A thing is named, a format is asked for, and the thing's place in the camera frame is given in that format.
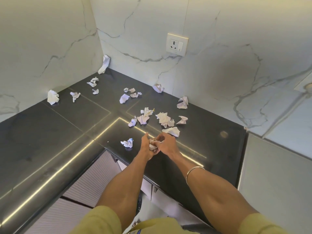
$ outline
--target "switch plate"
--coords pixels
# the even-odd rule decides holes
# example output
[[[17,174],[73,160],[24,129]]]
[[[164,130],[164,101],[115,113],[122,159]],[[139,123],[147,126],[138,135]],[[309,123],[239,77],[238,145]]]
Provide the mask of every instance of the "switch plate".
[[[312,83],[312,72],[304,78],[295,88],[294,90],[300,91],[302,93],[305,93],[307,90],[305,89],[307,84]]]
[[[187,45],[188,38],[174,34],[167,35],[167,44],[166,44],[167,52],[174,53],[179,56],[185,56]]]

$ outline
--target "metal bracelet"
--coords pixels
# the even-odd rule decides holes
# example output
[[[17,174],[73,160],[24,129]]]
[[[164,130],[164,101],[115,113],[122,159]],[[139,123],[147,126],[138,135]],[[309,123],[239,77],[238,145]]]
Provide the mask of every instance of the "metal bracelet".
[[[190,172],[191,172],[192,170],[194,170],[195,168],[202,168],[202,169],[205,170],[205,168],[203,168],[203,167],[193,167],[193,168],[191,168],[191,169],[186,173],[186,177],[185,177],[185,180],[186,180],[186,184],[187,184],[187,185],[188,185],[188,175],[189,175]]]

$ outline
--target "black countertop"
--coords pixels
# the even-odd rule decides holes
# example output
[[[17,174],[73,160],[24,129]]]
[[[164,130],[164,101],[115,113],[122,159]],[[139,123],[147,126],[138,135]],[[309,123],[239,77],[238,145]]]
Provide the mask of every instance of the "black countertop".
[[[87,84],[97,76],[95,88]],[[124,88],[142,92],[119,103]],[[98,95],[92,89],[99,89]],[[81,93],[75,103],[70,92]],[[60,101],[46,100],[0,123],[0,233],[14,233],[49,207],[101,155],[104,148],[125,164],[140,149],[145,132],[157,136],[164,127],[156,114],[189,118],[177,125],[181,153],[206,170],[237,185],[246,131],[209,111],[189,104],[177,108],[178,98],[157,93],[135,79],[107,69],[59,92]],[[128,123],[145,107],[155,108],[146,125]],[[132,149],[120,141],[133,138]],[[159,153],[148,161],[145,178],[183,207],[208,222],[177,166]]]

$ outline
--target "white marble wall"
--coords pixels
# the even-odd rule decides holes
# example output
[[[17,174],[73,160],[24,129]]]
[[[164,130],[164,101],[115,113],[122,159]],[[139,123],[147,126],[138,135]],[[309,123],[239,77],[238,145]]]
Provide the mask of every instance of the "white marble wall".
[[[187,95],[260,136],[300,97],[293,88],[312,71],[312,0],[91,0],[91,5],[112,69],[149,85],[161,83],[165,92]],[[185,57],[166,53],[169,32],[189,37]],[[288,119],[294,126],[283,122],[268,138],[312,157],[312,144],[304,143],[312,138],[311,109],[302,117],[307,124],[301,120],[296,127],[300,118],[294,114]],[[294,133],[302,143],[291,143]]]
[[[96,72],[90,0],[0,0],[0,121]]]

